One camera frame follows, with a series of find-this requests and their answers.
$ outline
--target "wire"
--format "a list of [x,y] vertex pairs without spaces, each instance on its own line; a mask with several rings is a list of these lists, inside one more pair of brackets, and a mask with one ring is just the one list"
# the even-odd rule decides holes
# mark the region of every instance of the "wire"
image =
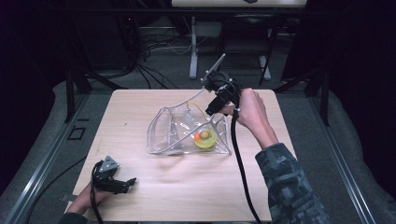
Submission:
[[231,139],[233,141],[233,150],[235,151],[236,160],[238,161],[239,171],[242,176],[242,182],[244,184],[245,196],[247,198],[248,207],[250,208],[250,211],[253,214],[254,218],[256,219],[257,223],[261,224],[262,222],[260,221],[260,218],[257,215],[256,210],[254,209],[253,203],[251,202],[251,199],[250,199],[250,194],[248,192],[248,182],[247,182],[247,178],[246,178],[246,174],[245,174],[245,168],[244,168],[244,164],[242,163],[241,154],[239,153],[239,147],[238,147],[238,143],[236,141],[235,126],[236,126],[236,120],[238,119],[238,112],[239,112],[239,97],[237,97],[234,112],[233,112],[233,118],[231,120]]
[[[186,24],[187,29],[189,30],[189,33],[191,34],[191,29],[190,29],[190,27],[189,27],[189,25],[188,25],[188,23],[187,23],[187,21],[186,21],[186,19],[185,19],[184,17],[183,17],[183,20],[184,20],[184,22],[185,22],[185,24]],[[158,37],[158,36],[166,36],[165,34],[166,34],[169,30],[172,30],[173,36],[172,36],[171,38],[169,38],[169,39],[161,40],[161,42],[159,42],[159,41],[157,40],[157,37]],[[167,29],[167,30],[166,30],[163,34],[161,34],[161,35],[143,35],[143,36],[142,36],[142,42],[143,42],[143,44],[148,44],[149,42],[152,42],[151,44],[147,45],[147,48],[148,48],[148,47],[151,47],[151,46],[167,45],[167,44],[170,44],[170,43],[172,43],[172,42],[176,43],[176,42],[180,42],[180,40],[184,40],[184,39],[186,40],[186,43],[190,43],[190,39],[187,38],[187,37],[185,37],[184,35],[176,35],[174,29]]]
[[84,161],[85,159],[87,159],[87,156],[79,159],[78,161],[76,161],[75,163],[73,163],[71,166],[69,166],[67,169],[65,169],[63,172],[61,172],[60,174],[58,174],[53,180],[51,180],[48,185],[38,194],[38,196],[35,198],[35,201],[33,202],[32,206],[30,207],[29,211],[28,211],[28,216],[26,218],[26,223],[29,224],[30,221],[30,217],[32,216],[33,210],[35,209],[35,205],[37,204],[38,200],[41,198],[41,196],[43,196],[43,194],[50,188],[50,186],[55,183],[56,180],[58,180],[62,175],[64,175],[67,171],[71,170],[72,168],[74,168],[77,164],[79,164],[80,162]]
[[134,67],[135,67],[135,65],[132,66],[132,67],[126,68],[126,69],[120,71],[120,72],[117,73],[117,74],[112,74],[112,75],[100,75],[100,76],[101,76],[101,77],[105,77],[105,78],[107,78],[107,79],[112,79],[112,78],[116,78],[116,77],[125,77],[126,75],[128,75],[128,74],[130,74],[131,72],[134,71]]
[[95,185],[93,184],[93,177],[94,177],[94,175],[95,175],[95,173],[96,173],[96,170],[98,169],[98,167],[99,167],[102,163],[103,163],[103,161],[97,162],[97,163],[93,166],[92,173],[91,173],[91,205],[92,205],[92,210],[93,210],[93,212],[95,213],[96,218],[97,218],[99,224],[103,224],[104,222],[103,222],[103,220],[102,220],[102,217],[101,217],[101,215],[100,215],[98,206],[97,206],[97,204],[96,204],[96,198],[95,198]]
[[[149,57],[149,56],[151,55],[150,53],[151,53],[152,51],[158,50],[158,49],[172,49],[173,52],[175,52],[175,53],[183,54],[183,53],[185,53],[185,52],[177,52],[176,50],[174,50],[175,48],[189,48],[188,50],[190,50],[190,48],[191,48],[191,43],[188,42],[188,41],[183,42],[183,43],[190,44],[189,46],[177,46],[177,47],[174,46],[176,43],[182,42],[182,41],[180,41],[180,40],[182,40],[182,39],[183,39],[182,37],[180,37],[180,38],[178,38],[178,39],[172,38],[172,39],[164,40],[164,41],[161,41],[161,42],[155,42],[155,43],[147,44],[147,45],[145,46],[145,54],[146,54],[146,57]],[[169,46],[169,48],[158,48],[159,46]]]
[[[146,78],[145,73],[149,76],[151,76],[152,78],[154,78],[154,80],[159,83],[161,85],[161,88],[165,88],[165,89],[169,89],[167,86],[164,85],[164,81],[167,80],[172,86],[174,86],[176,89],[178,89],[178,86],[176,86],[168,77],[164,76],[163,74],[161,74],[158,70],[155,70],[153,68],[148,68],[140,63],[136,64],[136,70],[144,77],[144,79],[147,81],[148,83],[148,87],[151,89],[151,86],[149,84],[149,80]],[[160,81],[158,78],[156,78],[152,73],[155,73],[159,76],[161,76],[162,81]]]
[[[185,53],[187,53],[187,52],[189,52],[190,51],[190,49],[191,49],[191,45],[189,45],[188,47],[187,46],[185,46],[185,47],[183,47],[183,46],[180,46],[180,47],[173,47],[172,45],[170,45],[170,44],[167,44],[168,46],[169,46],[169,48],[158,48],[158,49],[151,49],[150,51],[154,51],[154,50],[160,50],[160,49],[171,49],[174,53],[176,53],[176,54],[185,54]],[[185,51],[183,51],[183,52],[177,52],[175,49],[185,49],[185,48],[188,48],[187,50],[185,50]]]
[[189,30],[190,35],[191,35],[191,29],[190,29],[189,23],[187,22],[185,17],[183,17],[183,21],[184,21],[184,23],[186,23],[187,29]]
[[190,109],[189,103],[192,103],[193,105],[195,105],[195,106],[198,108],[198,110],[201,112],[201,115],[202,115],[202,117],[204,117],[204,120],[206,120],[205,113],[204,113],[204,111],[201,109],[201,107],[199,107],[198,104],[196,104],[194,101],[188,100],[188,101],[187,101],[187,108],[188,108],[188,109]]
[[142,72],[142,70],[140,69],[140,66],[136,67],[136,70],[142,75],[142,77],[146,80],[146,82],[148,83],[148,88],[151,89],[151,85],[149,84],[149,80],[148,78],[145,76],[145,74]]
[[174,33],[173,33],[173,36],[171,36],[170,38],[158,40],[158,37],[160,37],[160,36],[166,36],[166,35],[164,35],[164,34],[163,35],[144,35],[142,37],[142,44],[143,44],[143,46],[145,46],[144,50],[143,50],[145,58],[150,56],[151,49],[155,49],[160,45],[176,44],[177,42],[181,42],[183,40],[185,40],[185,41],[183,41],[185,43],[190,43],[186,37],[181,36],[181,35],[175,35]]

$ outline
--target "black cable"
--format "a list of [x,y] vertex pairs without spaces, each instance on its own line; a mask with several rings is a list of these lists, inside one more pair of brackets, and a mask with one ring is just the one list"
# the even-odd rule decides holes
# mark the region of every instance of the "black cable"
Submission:
[[132,73],[134,71],[134,66],[123,69],[122,71],[118,72],[117,74],[112,75],[101,75],[101,77],[105,77],[107,79],[117,78],[117,77],[125,77],[126,75]]
[[181,36],[181,35],[175,35],[168,39],[163,39],[163,40],[159,40],[157,38],[157,36],[162,36],[162,35],[145,35],[143,37],[143,45],[146,46],[146,47],[144,47],[144,52],[143,52],[145,58],[148,58],[151,54],[150,52],[159,46],[167,46],[170,44],[176,44],[177,42],[181,42],[181,40],[184,40],[184,39],[186,39],[186,41],[183,41],[183,42],[190,43],[186,37]]
[[41,198],[41,196],[43,196],[43,194],[50,188],[50,186],[55,183],[56,180],[58,180],[62,175],[64,175],[67,171],[69,171],[70,169],[72,169],[73,167],[75,167],[77,164],[79,164],[80,162],[84,161],[85,159],[87,159],[87,156],[79,159],[78,161],[76,161],[74,164],[72,164],[71,166],[69,166],[67,169],[65,169],[63,172],[61,172],[60,174],[58,174],[53,180],[51,180],[48,185],[38,194],[38,196],[35,198],[35,201],[33,202],[33,204],[31,205],[29,212],[28,212],[28,217],[26,218],[26,223],[29,224],[30,221],[30,217],[32,216],[33,210],[35,209],[35,205],[37,204],[38,200]]
[[91,205],[92,205],[92,210],[96,215],[96,218],[99,222],[99,224],[103,224],[103,220],[102,217],[99,213],[99,209],[98,206],[96,204],[96,198],[95,198],[95,185],[93,184],[93,177],[95,175],[96,170],[98,169],[98,167],[102,164],[102,161],[97,162],[92,169],[92,173],[91,173]]
[[136,70],[143,76],[143,78],[146,80],[146,82],[148,83],[148,88],[151,89],[151,85],[149,84],[149,80],[147,79],[147,77],[145,76],[145,74],[142,72],[142,70],[140,70],[140,66],[136,66]]
[[235,126],[236,126],[236,121],[238,120],[238,113],[239,113],[239,97],[237,97],[236,102],[235,102],[235,108],[233,111],[233,118],[231,120],[231,139],[233,141],[233,150],[235,151],[235,156],[236,160],[238,161],[238,166],[239,166],[239,171],[241,173],[242,177],[242,182],[244,184],[244,190],[245,190],[245,196],[247,198],[247,204],[248,207],[250,208],[251,213],[253,214],[254,218],[256,219],[258,224],[261,224],[262,222],[260,221],[259,216],[256,213],[256,210],[254,209],[253,203],[251,202],[250,199],[250,194],[248,192],[248,182],[245,174],[245,168],[244,164],[242,163],[242,158],[241,154],[239,153],[239,147],[236,141],[236,131],[235,131]]
[[143,71],[145,71],[147,74],[149,74],[152,78],[154,78],[154,80],[157,81],[158,84],[161,85],[161,87],[164,87],[164,88],[166,88],[166,89],[169,89],[168,87],[166,87],[166,86],[163,84],[163,82],[161,82],[160,80],[158,80],[154,75],[152,75],[152,74],[151,74],[146,68],[144,68],[141,64],[139,64],[138,67],[139,67],[140,69],[142,69]]
[[166,76],[164,76],[163,74],[161,74],[161,72],[159,72],[158,70],[153,69],[153,68],[146,67],[145,65],[142,65],[142,64],[139,64],[139,66],[140,66],[142,69],[144,69],[146,72],[151,71],[151,72],[154,72],[154,73],[160,75],[160,76],[162,77],[163,80],[166,79],[172,86],[174,86],[176,89],[179,89],[179,87],[178,87],[177,85],[175,85],[168,77],[166,77]]
[[[168,33],[169,31],[172,31],[172,35],[167,35],[167,34],[166,34],[166,33]],[[180,37],[183,37],[183,36],[181,36],[181,35],[176,35],[173,28],[168,28],[168,29],[166,29],[162,34],[147,34],[147,35],[142,35],[142,41],[143,41],[143,43],[146,43],[146,42],[145,42],[145,38],[148,37],[148,39],[152,39],[152,42],[154,42],[154,40],[157,40],[157,36],[166,36],[166,37],[171,36],[171,38],[180,38]]]

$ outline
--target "camouflage sleeve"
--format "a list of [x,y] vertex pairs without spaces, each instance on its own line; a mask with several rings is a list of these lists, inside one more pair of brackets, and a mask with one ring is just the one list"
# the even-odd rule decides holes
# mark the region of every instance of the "camouflage sleeve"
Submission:
[[76,213],[65,213],[58,224],[87,224],[88,219]]
[[284,144],[262,150],[256,161],[268,187],[273,223],[331,223],[301,164]]

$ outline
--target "hand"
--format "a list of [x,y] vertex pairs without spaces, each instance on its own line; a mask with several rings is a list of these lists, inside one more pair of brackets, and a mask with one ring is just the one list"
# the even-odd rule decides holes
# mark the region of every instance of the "hand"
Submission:
[[[267,112],[260,95],[253,89],[243,89],[239,101],[238,122],[248,128],[259,142],[262,149],[269,147],[279,141],[274,129],[268,122]],[[233,114],[234,105],[226,105],[220,113]]]
[[[101,191],[99,189],[95,190],[95,200],[97,203],[101,202],[103,199],[113,194],[108,191]],[[91,208],[91,182],[85,187],[85,189],[77,196],[77,198],[70,204],[67,208],[68,213],[77,213],[84,215],[88,208]]]

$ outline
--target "table surface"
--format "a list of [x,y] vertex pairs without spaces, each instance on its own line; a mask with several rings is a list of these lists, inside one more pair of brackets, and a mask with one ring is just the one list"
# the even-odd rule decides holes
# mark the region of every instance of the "table surface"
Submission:
[[305,7],[306,0],[172,0],[173,7]]
[[[146,150],[149,124],[162,106],[178,105],[198,90],[118,90],[108,103],[102,122],[84,163],[74,194],[90,182],[93,166],[106,156],[120,168],[116,180],[137,181],[127,194],[112,195],[100,204],[106,221],[253,221],[248,208],[236,157],[233,154],[159,156]],[[280,142],[294,150],[273,91],[258,91]],[[207,91],[201,104],[215,94]],[[255,155],[260,147],[243,126],[236,125],[238,146],[247,184],[261,220],[270,220],[267,187]],[[93,211],[85,215],[95,220]]]

